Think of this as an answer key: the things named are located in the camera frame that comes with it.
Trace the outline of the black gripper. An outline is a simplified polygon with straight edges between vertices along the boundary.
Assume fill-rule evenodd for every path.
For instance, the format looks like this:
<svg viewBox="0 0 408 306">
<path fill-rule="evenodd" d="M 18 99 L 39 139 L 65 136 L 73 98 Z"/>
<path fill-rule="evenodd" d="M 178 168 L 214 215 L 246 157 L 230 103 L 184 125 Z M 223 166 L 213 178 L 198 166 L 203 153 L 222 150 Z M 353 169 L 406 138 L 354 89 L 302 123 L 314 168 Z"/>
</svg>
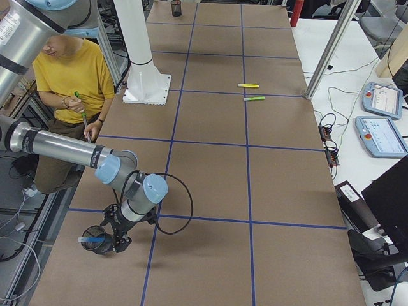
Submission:
<svg viewBox="0 0 408 306">
<path fill-rule="evenodd" d="M 128 231 L 131 230 L 137 223 L 127 220 L 121 212 L 117 212 L 117 225 L 113 229 L 114 239 L 112 241 L 112 250 L 116 253 L 125 251 L 131 244 L 131 238 L 128 236 Z"/>
</svg>

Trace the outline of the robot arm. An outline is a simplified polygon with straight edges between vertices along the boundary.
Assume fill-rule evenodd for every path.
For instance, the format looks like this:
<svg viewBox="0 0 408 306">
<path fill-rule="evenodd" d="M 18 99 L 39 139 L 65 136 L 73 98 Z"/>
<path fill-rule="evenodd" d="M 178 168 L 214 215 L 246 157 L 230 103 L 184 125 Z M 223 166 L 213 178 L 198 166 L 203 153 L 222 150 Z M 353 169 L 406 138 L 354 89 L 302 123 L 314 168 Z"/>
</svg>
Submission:
<svg viewBox="0 0 408 306">
<path fill-rule="evenodd" d="M 1 148 L 39 156 L 35 184 L 42 193 L 75 185 L 77 164 L 94 168 L 98 179 L 121 193 L 104 211 L 103 224 L 110 224 L 113 233 L 100 225 L 84 233 L 83 248 L 103 254 L 124 251 L 134 225 L 156 220 L 156 205 L 168 185 L 160 174 L 138 171 L 134 154 L 95 144 L 115 95 L 112 77 L 99 45 L 66 31 L 95 21 L 97 10 L 95 1 L 59 8 L 36 1 L 10 3 L 1 21 L 1 94 L 9 94 L 17 77 L 32 66 L 40 99 L 54 116 L 47 130 L 3 119 Z"/>
</svg>

